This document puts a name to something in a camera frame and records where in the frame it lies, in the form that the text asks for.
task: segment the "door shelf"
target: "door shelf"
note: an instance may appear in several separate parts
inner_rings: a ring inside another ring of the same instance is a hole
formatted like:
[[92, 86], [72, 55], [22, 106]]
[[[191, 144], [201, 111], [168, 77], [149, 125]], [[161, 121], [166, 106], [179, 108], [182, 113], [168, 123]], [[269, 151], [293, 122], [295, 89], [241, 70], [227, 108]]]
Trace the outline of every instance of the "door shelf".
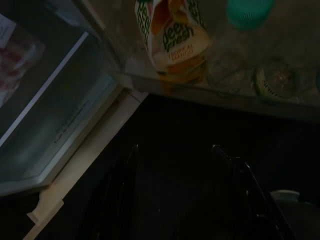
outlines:
[[[82, 3], [105, 32], [105, 53], [109, 61], [104, 66], [106, 71], [117, 78], [121, 76], [122, 83], [124, 78], [129, 78], [132, 83], [126, 87], [178, 98], [183, 89], [188, 91], [183, 98], [191, 101], [224, 107], [229, 106], [232, 99], [232, 108], [279, 117], [314, 121], [319, 116], [316, 76], [320, 66], [320, 29], [310, 24], [320, 21], [319, 2], [275, 1], [261, 27], [238, 30], [227, 20], [227, 0], [199, 0], [211, 45], [206, 52], [207, 74], [197, 84], [159, 82], [137, 24], [135, 1], [77, 2]], [[277, 78], [283, 76], [290, 79], [290, 84], [277, 82]], [[275, 85], [273, 89], [285, 97], [270, 96], [263, 87], [263, 79], [268, 85]], [[163, 85], [175, 86], [180, 93], [163, 89]]]

